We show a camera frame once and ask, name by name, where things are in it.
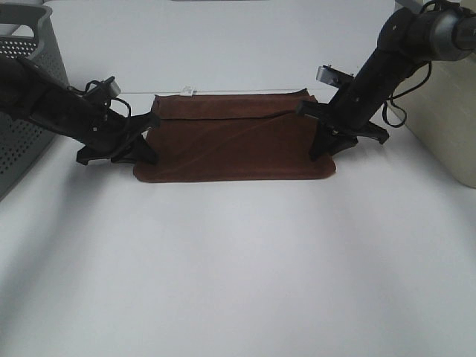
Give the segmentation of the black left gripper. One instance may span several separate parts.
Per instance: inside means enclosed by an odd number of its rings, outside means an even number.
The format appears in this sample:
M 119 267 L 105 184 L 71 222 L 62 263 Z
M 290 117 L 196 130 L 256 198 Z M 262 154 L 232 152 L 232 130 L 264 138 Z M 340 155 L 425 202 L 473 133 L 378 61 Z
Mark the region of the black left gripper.
M 105 120 L 79 138 L 85 146 L 77 152 L 76 161 L 83 165 L 99 159 L 156 164 L 158 154 L 142 134 L 159 126 L 160 117 L 154 112 L 125 117 L 108 111 Z

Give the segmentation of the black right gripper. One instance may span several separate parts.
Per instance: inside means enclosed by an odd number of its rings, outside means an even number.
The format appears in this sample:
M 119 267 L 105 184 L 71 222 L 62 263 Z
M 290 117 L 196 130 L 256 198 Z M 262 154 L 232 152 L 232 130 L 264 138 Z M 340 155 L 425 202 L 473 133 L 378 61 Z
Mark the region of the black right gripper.
M 296 114 L 316 119 L 322 123 L 317 125 L 315 137 L 309 150 L 309 157 L 316 161 L 323 155 L 335 155 L 346 149 L 355 147 L 359 138 L 370 138 L 384 144 L 389 133 L 386 129 L 367 121 L 354 124 L 345 121 L 344 117 L 326 103 L 302 100 L 296 108 Z

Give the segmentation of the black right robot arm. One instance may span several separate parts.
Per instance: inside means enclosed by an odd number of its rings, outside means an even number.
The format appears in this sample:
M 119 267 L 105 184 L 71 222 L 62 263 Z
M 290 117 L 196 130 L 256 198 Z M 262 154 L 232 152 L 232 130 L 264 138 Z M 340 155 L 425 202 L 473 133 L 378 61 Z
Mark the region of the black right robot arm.
M 387 111 L 399 98 L 396 88 L 421 67 L 435 61 L 462 60 L 475 51 L 475 12 L 452 1 L 429 1 L 417 13 L 403 7 L 380 31 L 376 49 L 357 75 L 329 65 L 317 80 L 337 88 L 328 103 L 302 101 L 296 112 L 316 119 L 309 156 L 316 160 L 354 147 L 358 138 L 383 144 L 389 134 L 371 123 L 377 110 Z

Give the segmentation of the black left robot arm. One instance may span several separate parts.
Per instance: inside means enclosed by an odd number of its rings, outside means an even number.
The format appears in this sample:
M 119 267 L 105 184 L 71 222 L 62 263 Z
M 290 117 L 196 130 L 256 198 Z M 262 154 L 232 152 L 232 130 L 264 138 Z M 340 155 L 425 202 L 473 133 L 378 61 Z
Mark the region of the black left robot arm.
M 159 126 L 153 112 L 122 115 L 111 107 L 125 104 L 114 77 L 92 80 L 83 90 L 65 86 L 33 61 L 1 57 L 1 111 L 83 144 L 77 162 L 158 163 L 143 133 Z

